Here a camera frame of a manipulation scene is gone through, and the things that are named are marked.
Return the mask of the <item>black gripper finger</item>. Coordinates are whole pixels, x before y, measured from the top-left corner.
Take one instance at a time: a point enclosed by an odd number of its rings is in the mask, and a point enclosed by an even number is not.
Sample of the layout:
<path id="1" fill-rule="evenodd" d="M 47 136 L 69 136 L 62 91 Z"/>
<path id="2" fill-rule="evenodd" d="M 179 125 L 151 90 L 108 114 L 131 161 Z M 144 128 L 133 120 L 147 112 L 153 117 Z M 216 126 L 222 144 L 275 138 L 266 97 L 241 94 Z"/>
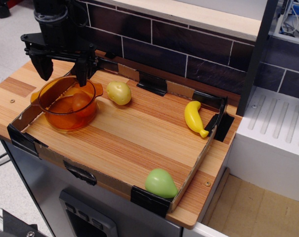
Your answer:
<path id="1" fill-rule="evenodd" d="M 30 53 L 29 56 L 39 76 L 43 80 L 48 81 L 53 72 L 52 60 L 45 55 L 36 55 Z"/>
<path id="2" fill-rule="evenodd" d="M 80 86 L 86 86 L 87 80 L 95 73 L 95 58 L 79 58 L 75 62 L 76 78 Z"/>

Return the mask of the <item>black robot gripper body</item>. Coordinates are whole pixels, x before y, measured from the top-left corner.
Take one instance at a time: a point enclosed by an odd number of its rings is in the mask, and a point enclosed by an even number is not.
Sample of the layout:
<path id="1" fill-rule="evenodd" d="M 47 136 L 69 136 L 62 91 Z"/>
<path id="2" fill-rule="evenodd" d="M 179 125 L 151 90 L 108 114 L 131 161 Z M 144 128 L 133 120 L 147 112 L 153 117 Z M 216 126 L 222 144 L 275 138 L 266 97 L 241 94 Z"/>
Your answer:
<path id="1" fill-rule="evenodd" d="M 42 33 L 23 34 L 21 40 L 25 43 L 25 53 L 36 64 L 45 64 L 53 59 L 77 63 L 79 59 L 86 60 L 89 64 L 96 64 L 96 46 L 75 36 L 66 43 L 46 43 Z"/>

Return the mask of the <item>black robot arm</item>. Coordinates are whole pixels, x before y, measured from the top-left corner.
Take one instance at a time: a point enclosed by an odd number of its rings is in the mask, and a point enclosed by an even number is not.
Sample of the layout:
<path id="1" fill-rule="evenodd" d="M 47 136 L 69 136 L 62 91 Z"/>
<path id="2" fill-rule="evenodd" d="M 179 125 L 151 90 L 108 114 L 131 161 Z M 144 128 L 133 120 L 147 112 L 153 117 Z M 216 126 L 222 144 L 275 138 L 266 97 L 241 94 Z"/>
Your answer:
<path id="1" fill-rule="evenodd" d="M 71 74 L 81 87 L 96 71 L 96 46 L 80 35 L 87 11 L 75 0 L 36 0 L 34 18 L 39 33 L 23 34 L 25 53 L 43 80 L 53 72 L 53 60 L 74 63 Z"/>

